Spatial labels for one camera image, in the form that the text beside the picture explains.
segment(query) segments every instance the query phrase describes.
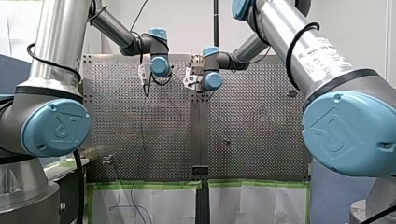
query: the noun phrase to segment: pegboard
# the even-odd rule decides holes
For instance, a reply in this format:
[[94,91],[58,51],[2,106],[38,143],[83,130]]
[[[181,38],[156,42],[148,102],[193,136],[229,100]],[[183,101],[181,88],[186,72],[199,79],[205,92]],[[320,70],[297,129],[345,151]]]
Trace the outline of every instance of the pegboard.
[[[190,60],[170,55],[173,79],[166,86],[153,84],[145,102],[138,57],[85,56],[89,142],[96,154],[88,180],[191,180],[196,161],[209,166],[209,178],[307,180],[304,97],[294,94],[279,59],[268,56],[247,71],[221,71],[224,85],[199,103],[181,82]],[[108,155],[115,165],[102,163]]]
[[290,85],[283,63],[268,56],[247,71],[222,74],[209,107],[209,178],[307,180],[304,96]]
[[[172,56],[170,83],[145,97],[138,57],[86,55],[85,104],[92,115],[94,160],[88,180],[189,180],[190,103],[181,79],[189,57]],[[112,155],[113,165],[102,158]]]

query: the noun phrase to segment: white wall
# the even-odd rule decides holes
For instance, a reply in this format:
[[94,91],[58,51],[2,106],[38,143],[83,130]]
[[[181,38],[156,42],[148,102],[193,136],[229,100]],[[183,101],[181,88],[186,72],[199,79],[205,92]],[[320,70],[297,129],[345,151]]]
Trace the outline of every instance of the white wall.
[[[253,34],[246,22],[233,18],[232,1],[219,1],[219,46],[224,51],[237,49]],[[313,1],[309,19],[317,21],[318,0]],[[103,0],[103,3],[130,28],[144,0]],[[140,34],[156,26],[168,31],[171,53],[201,53],[204,47],[213,45],[213,0],[150,0],[134,31]],[[105,36],[102,43],[103,53],[119,53],[118,47]]]
[[[0,1],[0,54],[26,62],[26,47],[35,42],[42,1]],[[100,33],[87,25],[83,53],[101,53]]]
[[352,64],[373,68],[387,80],[389,2],[392,0],[319,0],[318,6],[320,33]]

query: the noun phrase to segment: metal post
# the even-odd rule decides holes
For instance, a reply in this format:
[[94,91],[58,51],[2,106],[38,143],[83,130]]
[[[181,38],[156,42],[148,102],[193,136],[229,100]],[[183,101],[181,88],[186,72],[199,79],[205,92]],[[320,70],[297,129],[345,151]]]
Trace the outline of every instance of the metal post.
[[219,46],[219,0],[213,0],[213,21],[214,21],[214,38],[215,46]]
[[[91,0],[46,0],[35,42],[35,55],[78,71]],[[29,79],[20,86],[79,95],[73,73],[33,60]]]

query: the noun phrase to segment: blue joint cap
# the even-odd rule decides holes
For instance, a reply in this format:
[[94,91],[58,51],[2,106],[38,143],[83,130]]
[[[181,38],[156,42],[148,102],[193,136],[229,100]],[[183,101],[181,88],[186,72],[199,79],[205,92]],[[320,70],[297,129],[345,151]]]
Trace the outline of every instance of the blue joint cap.
[[204,79],[204,89],[206,91],[216,91],[223,84],[223,77],[217,72],[211,72]]
[[150,69],[153,75],[157,77],[168,77],[169,62],[161,56],[155,57],[151,60]]
[[219,47],[209,46],[209,47],[204,48],[203,54],[204,54],[204,57],[207,57],[207,56],[210,56],[212,54],[219,53],[219,52],[220,52]]
[[39,107],[21,129],[21,145],[36,157],[59,157],[72,153],[88,136],[87,109],[77,101],[59,99]]
[[396,110],[371,95],[329,92],[305,110],[303,137],[329,169],[351,176],[396,174]]
[[166,33],[166,30],[163,28],[159,28],[159,27],[151,28],[149,29],[148,33],[160,39],[168,40],[168,34]]
[[248,16],[250,4],[255,0],[233,0],[233,17],[245,21]]

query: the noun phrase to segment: wire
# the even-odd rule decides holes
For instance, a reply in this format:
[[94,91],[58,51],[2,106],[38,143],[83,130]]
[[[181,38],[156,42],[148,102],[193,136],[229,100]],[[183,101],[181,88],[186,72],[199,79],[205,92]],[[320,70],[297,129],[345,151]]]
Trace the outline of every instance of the wire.
[[78,83],[81,81],[81,75],[79,74],[78,71],[74,70],[73,68],[60,65],[60,64],[58,64],[58,63],[53,63],[53,62],[50,62],[50,61],[47,61],[47,60],[38,58],[38,57],[32,52],[32,48],[33,48],[33,47],[35,47],[35,43],[30,44],[30,45],[27,47],[27,53],[28,53],[33,59],[36,59],[36,60],[38,60],[39,62],[44,63],[44,64],[46,64],[46,65],[54,66],[54,67],[57,67],[57,68],[61,68],[61,69],[63,69],[63,70],[66,70],[66,71],[68,71],[68,72],[71,72],[71,73],[73,73],[73,74],[75,75],[75,77],[77,78],[77,82],[78,82]]
[[155,82],[155,84],[157,84],[157,85],[159,85],[159,86],[164,86],[164,85],[168,84],[168,83],[171,81],[171,79],[172,79],[172,73],[171,73],[170,76],[166,79],[165,82],[160,82],[160,81],[158,81],[157,79],[155,79],[155,77],[152,75],[152,73],[151,73],[151,77],[152,77],[152,80]]
[[118,169],[116,164],[113,164],[113,167],[116,170],[117,178],[119,180],[119,196],[118,196],[116,204],[114,204],[113,206],[109,207],[108,210],[112,211],[115,208],[131,208],[131,207],[134,207],[136,209],[137,213],[139,213],[139,216],[142,217],[143,222],[146,223],[146,220],[144,219],[143,214],[139,210],[139,209],[143,209],[146,212],[146,214],[148,215],[148,220],[149,220],[150,224],[152,224],[152,219],[151,219],[151,216],[149,214],[149,211],[145,207],[143,207],[141,205],[138,205],[138,204],[135,204],[133,198],[131,198],[131,201],[132,201],[133,205],[129,205],[129,204],[128,205],[120,205],[121,186],[122,186],[122,182],[121,182],[121,178],[120,178],[120,170]]
[[[92,11],[90,11],[90,13],[91,13],[91,14],[94,14],[94,13],[96,12],[96,0],[92,0],[91,5],[92,5],[92,6],[91,6],[90,10],[92,9]],[[102,7],[102,8],[100,9],[100,11],[98,11],[98,13],[96,13],[96,14],[94,14],[92,17],[88,18],[88,19],[87,19],[87,22],[89,22],[90,25],[92,25],[93,20],[95,20],[103,11],[105,11],[106,8],[107,8],[107,6]]]
[[317,23],[317,22],[308,23],[301,31],[299,31],[296,34],[296,36],[293,38],[293,40],[291,41],[289,49],[288,49],[288,53],[286,54],[286,72],[288,74],[290,83],[298,91],[300,90],[300,88],[297,86],[296,82],[294,81],[293,75],[291,73],[291,57],[293,55],[294,47],[296,47],[299,39],[305,34],[305,32],[314,30],[314,29],[320,30],[319,23]]
[[253,4],[253,24],[254,24],[254,29],[256,31],[257,36],[259,37],[259,39],[262,41],[262,43],[271,46],[270,43],[264,38],[262,37],[262,35],[260,34],[260,30],[259,30],[259,25],[257,24],[257,4],[256,1],[252,1],[251,4]]
[[150,36],[151,38],[154,38],[158,42],[162,43],[166,47],[166,49],[169,51],[168,45],[165,42],[163,42],[163,40],[161,40],[159,37],[157,37],[155,35],[147,34],[147,33],[143,33],[142,36]]
[[385,209],[384,211],[374,215],[373,217],[369,217],[368,219],[363,221],[361,224],[374,223],[375,221],[379,220],[380,218],[385,217],[393,212],[396,212],[396,204],[393,205],[392,207],[389,207],[389,208]]
[[147,3],[148,1],[149,1],[149,0],[146,0],[145,3],[143,3],[142,7],[140,8],[139,13],[137,14],[136,18],[134,19],[134,24],[132,24],[132,27],[131,27],[130,32],[132,32],[132,30],[134,29],[134,26],[136,25],[137,20],[139,20],[139,17],[140,17],[140,15],[142,14],[142,11],[143,11],[143,9],[145,8],[146,3]]
[[252,63],[259,63],[262,60],[264,60],[264,58],[266,58],[268,56],[268,53],[270,52],[270,50],[271,50],[271,47],[268,48],[267,52],[265,52],[265,54],[259,60],[252,62]]
[[201,98],[201,97],[199,96],[199,94],[197,94],[197,97],[198,97],[200,100],[202,100],[202,101],[209,101],[210,98],[212,98],[212,96],[215,94],[215,92],[216,92],[216,91],[212,91],[212,94],[211,94],[207,99]]
[[233,59],[233,55],[231,55],[229,52],[224,52],[224,51],[222,51],[221,53],[224,53],[227,55],[227,57],[228,57],[227,67],[230,69],[230,71],[232,73],[235,73],[236,72],[236,63],[235,63],[235,60]]
[[76,224],[83,224],[84,219],[84,174],[82,172],[81,157],[79,156],[78,149],[73,152],[75,157],[77,172],[78,172],[78,215]]

